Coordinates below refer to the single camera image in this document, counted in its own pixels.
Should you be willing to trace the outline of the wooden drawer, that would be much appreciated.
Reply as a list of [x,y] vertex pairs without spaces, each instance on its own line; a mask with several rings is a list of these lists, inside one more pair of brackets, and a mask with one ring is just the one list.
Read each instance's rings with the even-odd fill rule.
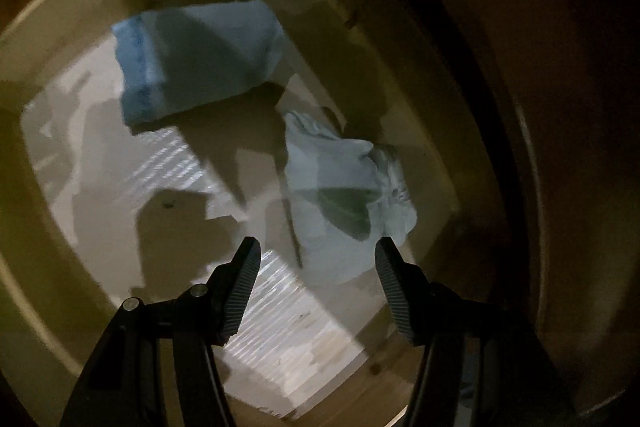
[[502,426],[518,350],[536,331],[532,168],[483,28],[462,0],[259,0],[284,33],[260,86],[122,122],[114,23],[255,0],[2,0],[1,421],[68,422],[67,403],[125,300],[157,308],[247,235],[262,267],[222,369],[242,426],[381,426],[419,353],[395,331],[374,269],[310,286],[286,193],[283,115],[393,147],[418,222],[399,246],[472,297],[480,380],[471,421]]

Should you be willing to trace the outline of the light grey underwear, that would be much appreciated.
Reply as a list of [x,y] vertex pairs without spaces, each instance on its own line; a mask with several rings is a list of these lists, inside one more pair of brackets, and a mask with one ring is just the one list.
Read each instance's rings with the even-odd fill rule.
[[390,146],[341,138],[306,113],[290,110],[283,120],[302,279],[344,284],[374,267],[381,237],[400,246],[418,222],[399,156]]

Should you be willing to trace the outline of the light blue underwear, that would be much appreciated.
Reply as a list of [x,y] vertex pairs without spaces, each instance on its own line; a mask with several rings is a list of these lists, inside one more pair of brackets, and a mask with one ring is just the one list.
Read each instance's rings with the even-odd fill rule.
[[259,86],[280,63],[285,38],[259,0],[146,11],[114,24],[112,33],[129,128]]

